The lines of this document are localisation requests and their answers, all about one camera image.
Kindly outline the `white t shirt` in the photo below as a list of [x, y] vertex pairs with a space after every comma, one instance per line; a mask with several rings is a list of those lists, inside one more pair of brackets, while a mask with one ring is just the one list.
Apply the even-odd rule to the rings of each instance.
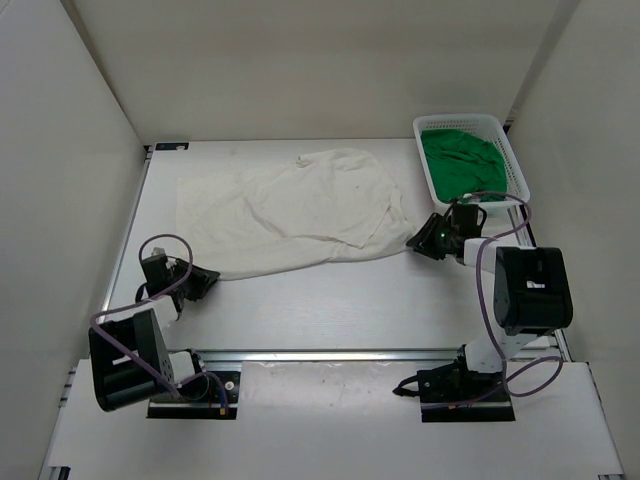
[[180, 178], [176, 194], [177, 233], [226, 281], [395, 255], [415, 231], [399, 186], [364, 150]]

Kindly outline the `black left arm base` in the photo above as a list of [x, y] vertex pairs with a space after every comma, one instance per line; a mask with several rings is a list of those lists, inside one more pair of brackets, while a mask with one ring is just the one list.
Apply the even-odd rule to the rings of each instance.
[[165, 398], [150, 401], [146, 417], [154, 420], [235, 420], [240, 397], [241, 365], [213, 363], [207, 364], [206, 369], [220, 379], [226, 393], [225, 404], [222, 404], [218, 383], [205, 377], [183, 388], [185, 398], [176, 401]]

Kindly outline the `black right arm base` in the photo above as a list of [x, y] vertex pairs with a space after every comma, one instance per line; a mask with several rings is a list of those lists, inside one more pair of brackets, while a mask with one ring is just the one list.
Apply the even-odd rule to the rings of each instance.
[[399, 397], [417, 398], [423, 423], [513, 422], [511, 398], [501, 372], [478, 373], [461, 357], [428, 370], [418, 370], [393, 389]]

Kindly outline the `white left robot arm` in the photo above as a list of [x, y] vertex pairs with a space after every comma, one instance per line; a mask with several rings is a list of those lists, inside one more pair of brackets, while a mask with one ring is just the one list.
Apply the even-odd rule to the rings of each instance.
[[145, 400], [199, 401], [211, 377], [191, 349], [169, 353], [162, 328], [178, 320], [187, 302], [205, 298], [220, 273], [170, 256], [162, 249], [140, 261], [145, 282], [135, 300], [147, 302], [90, 328], [94, 393], [109, 412]]

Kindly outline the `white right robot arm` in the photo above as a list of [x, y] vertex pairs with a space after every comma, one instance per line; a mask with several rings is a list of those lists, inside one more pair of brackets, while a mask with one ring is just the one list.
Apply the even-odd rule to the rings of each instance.
[[541, 336], [570, 325], [573, 304], [564, 257], [556, 247], [509, 245], [482, 235], [487, 212], [478, 205], [456, 204], [432, 214], [406, 246], [443, 260], [450, 256], [476, 273], [477, 295], [487, 332], [464, 345], [463, 366], [449, 375], [449, 387], [470, 400], [486, 384], [484, 374]]

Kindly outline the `green t shirt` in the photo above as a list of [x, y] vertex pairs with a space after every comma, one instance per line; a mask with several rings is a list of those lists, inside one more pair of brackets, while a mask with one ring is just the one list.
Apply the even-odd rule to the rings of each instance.
[[441, 202], [466, 193], [507, 191], [504, 158], [491, 142], [455, 129], [424, 130], [420, 139]]

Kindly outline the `white plastic basket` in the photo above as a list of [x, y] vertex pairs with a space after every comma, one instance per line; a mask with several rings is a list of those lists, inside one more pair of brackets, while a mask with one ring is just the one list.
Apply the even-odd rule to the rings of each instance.
[[455, 129], [469, 133], [482, 140], [491, 142], [502, 154], [507, 176], [507, 193], [524, 201], [530, 199], [530, 192], [522, 170], [516, 160], [515, 153], [506, 137], [502, 125], [489, 114], [437, 114], [420, 116], [413, 121], [413, 131], [418, 146], [419, 157], [427, 180], [429, 193], [433, 202], [433, 208], [438, 213], [443, 213], [450, 203], [441, 202], [437, 196], [432, 182], [427, 160], [422, 148], [420, 134], [424, 130]]

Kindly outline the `aluminium right side rail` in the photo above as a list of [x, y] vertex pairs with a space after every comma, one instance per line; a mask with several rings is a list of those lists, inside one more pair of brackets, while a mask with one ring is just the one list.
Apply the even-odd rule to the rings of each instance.
[[532, 341], [569, 326], [573, 304], [561, 250], [498, 248], [493, 308], [506, 359]]

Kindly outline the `aluminium rail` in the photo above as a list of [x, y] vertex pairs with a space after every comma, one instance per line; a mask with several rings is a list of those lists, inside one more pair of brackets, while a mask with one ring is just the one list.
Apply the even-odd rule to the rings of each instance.
[[356, 349], [356, 350], [201, 350], [206, 363], [239, 364], [242, 362], [450, 362], [457, 348], [445, 349]]
[[573, 304], [561, 250], [498, 248], [493, 308], [506, 359], [532, 341], [569, 326]]

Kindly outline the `aluminium front rail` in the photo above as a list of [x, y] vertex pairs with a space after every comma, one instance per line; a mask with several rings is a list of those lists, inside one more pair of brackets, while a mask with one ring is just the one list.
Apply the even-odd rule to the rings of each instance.
[[201, 350], [206, 363], [239, 364], [242, 362], [450, 362], [457, 348], [445, 349], [356, 349], [356, 350]]

